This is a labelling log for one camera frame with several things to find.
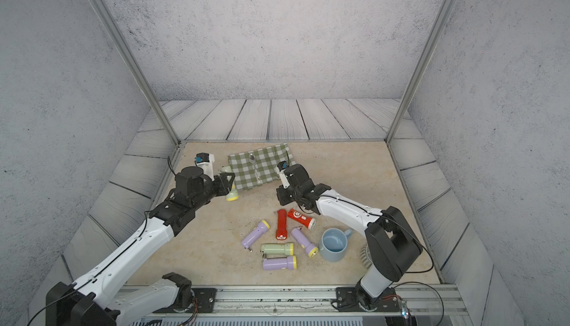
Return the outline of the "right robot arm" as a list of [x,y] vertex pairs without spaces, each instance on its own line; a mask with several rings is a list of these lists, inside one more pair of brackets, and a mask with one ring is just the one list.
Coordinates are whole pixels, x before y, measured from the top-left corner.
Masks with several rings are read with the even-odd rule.
[[275,168],[281,179],[277,197],[282,206],[300,208],[333,218],[366,238],[372,265],[356,284],[356,306],[376,311],[386,290],[409,272],[426,251],[402,212],[393,206],[385,210],[353,201],[330,186],[314,184],[300,164],[285,161]]

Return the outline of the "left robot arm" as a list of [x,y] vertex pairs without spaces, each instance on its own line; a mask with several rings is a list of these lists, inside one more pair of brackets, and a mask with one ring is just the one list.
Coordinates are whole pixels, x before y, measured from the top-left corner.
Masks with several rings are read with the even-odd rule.
[[47,292],[41,309],[46,325],[129,325],[164,308],[191,304],[191,282],[176,273],[130,293],[116,295],[163,245],[175,238],[213,198],[228,195],[234,173],[209,176],[191,166],[175,175],[175,187],[148,213],[142,225],[96,267],[71,284],[59,282]]

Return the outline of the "green flashlight top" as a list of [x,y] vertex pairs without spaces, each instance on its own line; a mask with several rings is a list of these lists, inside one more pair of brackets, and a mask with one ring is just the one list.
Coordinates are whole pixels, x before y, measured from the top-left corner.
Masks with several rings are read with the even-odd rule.
[[[222,166],[220,169],[221,173],[233,173],[233,169],[230,166]],[[226,195],[227,201],[235,201],[239,198],[238,190],[235,187],[235,183],[232,183],[230,192]]]

